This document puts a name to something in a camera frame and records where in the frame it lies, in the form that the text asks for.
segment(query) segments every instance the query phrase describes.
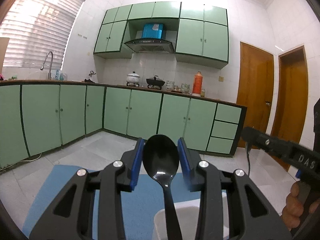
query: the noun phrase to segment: blind slat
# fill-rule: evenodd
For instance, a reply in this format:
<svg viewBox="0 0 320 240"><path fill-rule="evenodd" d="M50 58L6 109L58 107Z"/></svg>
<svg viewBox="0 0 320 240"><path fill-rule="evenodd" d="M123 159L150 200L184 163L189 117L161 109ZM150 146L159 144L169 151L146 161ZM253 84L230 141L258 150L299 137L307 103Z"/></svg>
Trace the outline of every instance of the blind slat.
<svg viewBox="0 0 320 240"><path fill-rule="evenodd" d="M83 2L16 0L0 25L0 36L10 38L3 66L40 68L52 50L52 68L60 68L71 28Z"/></svg>

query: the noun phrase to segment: black spoon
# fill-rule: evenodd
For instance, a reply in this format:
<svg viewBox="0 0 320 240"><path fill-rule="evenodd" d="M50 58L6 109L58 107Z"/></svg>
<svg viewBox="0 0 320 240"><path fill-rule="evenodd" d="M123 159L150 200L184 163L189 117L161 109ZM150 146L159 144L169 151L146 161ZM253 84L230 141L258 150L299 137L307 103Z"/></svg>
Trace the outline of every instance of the black spoon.
<svg viewBox="0 0 320 240"><path fill-rule="evenodd" d="M143 148L143 166L148 175L158 182L164 194L164 211L168 240L182 240L174 208L170 184L179 166L179 154L174 142L165 135L154 135Z"/></svg>

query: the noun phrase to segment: human hand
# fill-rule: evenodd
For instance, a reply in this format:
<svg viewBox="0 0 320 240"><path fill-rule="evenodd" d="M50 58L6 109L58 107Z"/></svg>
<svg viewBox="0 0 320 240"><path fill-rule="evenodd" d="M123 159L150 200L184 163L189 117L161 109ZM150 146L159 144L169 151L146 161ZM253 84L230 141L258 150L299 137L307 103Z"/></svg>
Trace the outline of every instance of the human hand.
<svg viewBox="0 0 320 240"><path fill-rule="evenodd" d="M282 210L282 220L284 221L285 225L288 227L289 230L292 228L296 228L300 225L299 217L303 213L303 205L298 200L299 195L299 185L294 183L291 187L290 194L286 198L286 206ZM320 199L314 202L310 208L309 213L313 214L317 207L319 206Z"/></svg>

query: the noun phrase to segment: countertop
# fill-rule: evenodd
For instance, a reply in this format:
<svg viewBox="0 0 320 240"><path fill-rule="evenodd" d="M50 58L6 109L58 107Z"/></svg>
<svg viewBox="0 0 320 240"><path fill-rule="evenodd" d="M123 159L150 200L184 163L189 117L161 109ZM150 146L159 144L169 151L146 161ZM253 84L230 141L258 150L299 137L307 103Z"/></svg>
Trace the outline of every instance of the countertop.
<svg viewBox="0 0 320 240"><path fill-rule="evenodd" d="M52 84L52 85L91 85L91 86L104 86L104 87L113 87L113 88L123 88L123 89L132 89L132 90L142 90L142 91L150 91L154 93L162 93L162 94L168 94L168 95L175 95L175 96L181 96L181 97L187 97L187 98L196 98L199 100L205 100L205 101L211 101L216 103L223 103L225 105L230 106L238 106L241 108L247 108L246 106L238 105L235 103L230 103L226 101L222 101L219 99L213 99L213 98L202 98L193 96L190 94L182 94L182 93L176 93L171 91L163 91L163 90L156 90L156 89L150 89L150 88L142 88L142 87L131 87L131 86L124 86L124 85L108 85L108 84L100 84L100 83L91 83L91 82L77 82L77 81L58 81L58 80L6 80L1 81L0 86L6 86L6 85L32 85L32 84Z"/></svg>

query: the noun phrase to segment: orange thermos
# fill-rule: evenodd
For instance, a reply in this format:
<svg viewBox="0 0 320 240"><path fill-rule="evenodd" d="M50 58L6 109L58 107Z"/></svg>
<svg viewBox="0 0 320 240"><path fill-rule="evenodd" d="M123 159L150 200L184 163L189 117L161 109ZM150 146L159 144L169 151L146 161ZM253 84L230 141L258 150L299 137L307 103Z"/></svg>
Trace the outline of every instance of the orange thermos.
<svg viewBox="0 0 320 240"><path fill-rule="evenodd" d="M202 87L202 79L203 79L203 76L201 75L201 72L198 71L198 73L195 75L195 78L193 79L193 88L192 88L192 95L193 96L200 96L201 87Z"/></svg>

